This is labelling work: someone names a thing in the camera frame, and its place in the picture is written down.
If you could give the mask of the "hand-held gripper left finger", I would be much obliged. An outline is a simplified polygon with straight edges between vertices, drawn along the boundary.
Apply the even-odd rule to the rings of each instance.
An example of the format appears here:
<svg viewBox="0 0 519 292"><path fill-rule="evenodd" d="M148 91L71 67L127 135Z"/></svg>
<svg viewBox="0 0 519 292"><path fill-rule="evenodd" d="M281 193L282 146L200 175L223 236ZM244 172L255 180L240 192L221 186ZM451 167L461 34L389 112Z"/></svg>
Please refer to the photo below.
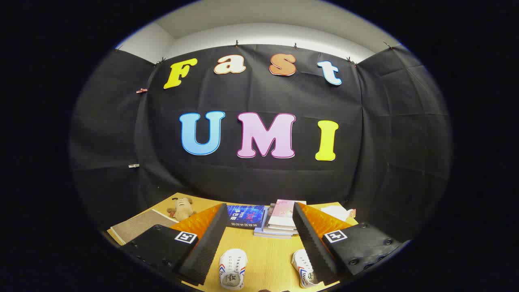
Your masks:
<svg viewBox="0 0 519 292"><path fill-rule="evenodd" d="M227 205L217 204L174 225L154 224L120 250L171 283L203 285L226 222Z"/></svg>

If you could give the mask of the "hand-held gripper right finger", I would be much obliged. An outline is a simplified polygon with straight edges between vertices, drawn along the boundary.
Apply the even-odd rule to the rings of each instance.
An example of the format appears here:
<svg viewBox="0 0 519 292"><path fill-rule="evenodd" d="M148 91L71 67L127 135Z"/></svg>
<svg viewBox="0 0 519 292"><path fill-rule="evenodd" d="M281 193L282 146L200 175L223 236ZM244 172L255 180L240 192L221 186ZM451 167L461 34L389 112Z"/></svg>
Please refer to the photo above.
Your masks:
<svg viewBox="0 0 519 292"><path fill-rule="evenodd" d="M315 275L325 285L365 277L410 243L371 223L349 224L300 202L294 204L292 218Z"/></svg>

